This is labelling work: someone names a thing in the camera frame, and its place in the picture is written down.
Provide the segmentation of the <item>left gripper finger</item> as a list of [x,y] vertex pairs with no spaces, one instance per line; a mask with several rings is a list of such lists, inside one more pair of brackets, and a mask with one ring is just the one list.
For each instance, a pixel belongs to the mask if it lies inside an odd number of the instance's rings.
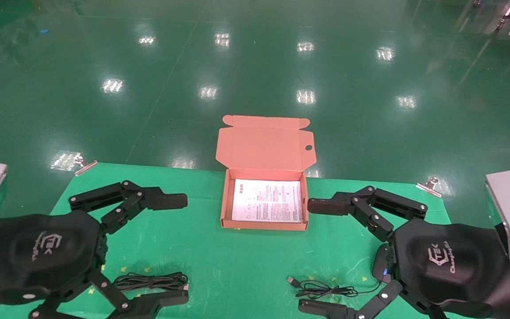
[[[145,294],[128,299],[116,288],[100,270],[91,271],[84,279],[91,283],[115,307],[108,319],[155,319],[163,307],[182,305],[188,302],[189,293],[185,290]],[[30,313],[31,319],[78,319],[78,316],[58,311],[62,299],[49,296],[44,303]]]
[[69,198],[71,210],[86,213],[111,206],[116,207],[101,218],[102,233],[114,234],[143,210],[176,210],[188,205],[186,194],[166,194],[160,187],[141,187],[124,180]]

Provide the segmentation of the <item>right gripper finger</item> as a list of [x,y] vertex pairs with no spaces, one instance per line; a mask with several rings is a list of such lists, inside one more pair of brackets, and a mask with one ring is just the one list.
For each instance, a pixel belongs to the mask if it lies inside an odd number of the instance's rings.
[[427,205],[366,186],[357,192],[336,192],[332,198],[310,198],[308,210],[312,214],[352,216],[381,242],[390,242],[394,226],[377,211],[382,210],[407,221],[424,219]]
[[[367,292],[359,292],[352,285],[331,286],[317,280],[306,280],[299,284],[299,311],[322,316],[326,319],[375,319],[386,307],[400,295],[419,296],[418,285],[408,285],[401,280],[392,280],[379,289]],[[320,298],[338,295],[349,298],[358,297],[366,293],[376,292],[376,295],[361,309],[356,310],[341,303],[328,303],[320,301]]]

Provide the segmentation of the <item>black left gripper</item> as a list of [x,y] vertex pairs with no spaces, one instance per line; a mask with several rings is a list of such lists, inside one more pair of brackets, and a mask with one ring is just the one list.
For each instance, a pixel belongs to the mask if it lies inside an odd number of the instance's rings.
[[106,254],[99,222],[83,211],[0,218],[0,304],[69,302],[89,288]]

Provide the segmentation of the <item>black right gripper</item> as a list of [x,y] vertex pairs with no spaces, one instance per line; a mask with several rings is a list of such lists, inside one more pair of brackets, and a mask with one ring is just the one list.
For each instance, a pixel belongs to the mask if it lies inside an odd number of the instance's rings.
[[393,280],[418,311],[490,311],[491,297],[510,272],[496,231],[423,219],[394,231]]

